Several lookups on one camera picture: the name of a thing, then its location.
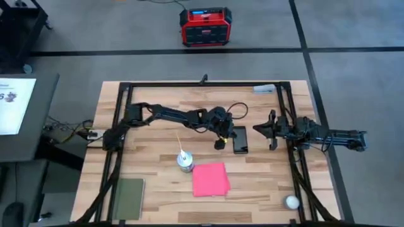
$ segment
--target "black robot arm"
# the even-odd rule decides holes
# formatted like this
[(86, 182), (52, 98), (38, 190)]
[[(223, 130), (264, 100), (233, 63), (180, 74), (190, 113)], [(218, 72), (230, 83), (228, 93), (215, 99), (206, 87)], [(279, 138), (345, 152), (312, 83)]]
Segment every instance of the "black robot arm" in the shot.
[(302, 149), (309, 149), (310, 144), (321, 144), (323, 152), (331, 145), (344, 146), (355, 151), (364, 151), (367, 148), (365, 131), (327, 129), (307, 117), (298, 117), (294, 125), (289, 125), (285, 116), (278, 117), (276, 122), (275, 119), (276, 112), (271, 110), (266, 123), (252, 127), (271, 139), (270, 150), (275, 150), (278, 146), (277, 137), (289, 139), (295, 147)]
[[(143, 120), (144, 108), (151, 115)], [(223, 107), (215, 107), (210, 111), (202, 108), (183, 112), (163, 107), (159, 104), (135, 103), (126, 107), (124, 117), (116, 127), (106, 130), (103, 138), (103, 149), (107, 151), (117, 150), (122, 146), (120, 138), (130, 128), (149, 125), (152, 121), (158, 119), (177, 122), (197, 132), (201, 132), (198, 129), (205, 128), (205, 131), (216, 133), (218, 140), (215, 142), (215, 149), (223, 149), (227, 138), (236, 136), (233, 132), (232, 113), (226, 111)]]

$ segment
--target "green book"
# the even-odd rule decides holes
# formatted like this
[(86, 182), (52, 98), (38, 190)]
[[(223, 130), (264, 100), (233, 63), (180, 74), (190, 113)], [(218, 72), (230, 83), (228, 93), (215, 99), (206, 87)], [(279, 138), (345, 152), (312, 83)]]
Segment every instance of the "green book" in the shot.
[(139, 220), (144, 191), (145, 179), (119, 179), (113, 218), (115, 220)]

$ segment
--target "black smartphone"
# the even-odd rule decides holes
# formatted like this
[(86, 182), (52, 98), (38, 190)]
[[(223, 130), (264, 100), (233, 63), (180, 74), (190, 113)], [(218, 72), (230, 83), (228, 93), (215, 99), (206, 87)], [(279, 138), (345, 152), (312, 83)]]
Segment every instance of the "black smartphone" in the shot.
[(248, 145), (247, 145), (246, 127), (245, 126), (234, 126), (233, 131), (237, 135), (236, 138), (233, 138), (234, 154), (247, 154)]

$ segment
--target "metal can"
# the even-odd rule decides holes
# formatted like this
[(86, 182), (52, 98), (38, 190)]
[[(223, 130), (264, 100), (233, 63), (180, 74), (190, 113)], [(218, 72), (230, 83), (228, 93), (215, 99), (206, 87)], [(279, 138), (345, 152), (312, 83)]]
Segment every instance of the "metal can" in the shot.
[(179, 168), (185, 173), (190, 173), (194, 168), (193, 157), (189, 152), (184, 151), (183, 155), (178, 154), (177, 163)]

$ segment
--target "pink cloth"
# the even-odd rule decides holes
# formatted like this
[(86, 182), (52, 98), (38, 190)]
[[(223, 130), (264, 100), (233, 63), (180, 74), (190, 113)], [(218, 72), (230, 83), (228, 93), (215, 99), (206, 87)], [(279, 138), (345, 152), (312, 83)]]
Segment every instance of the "pink cloth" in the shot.
[(194, 196), (227, 195), (230, 182), (224, 163), (197, 165), (193, 170)]

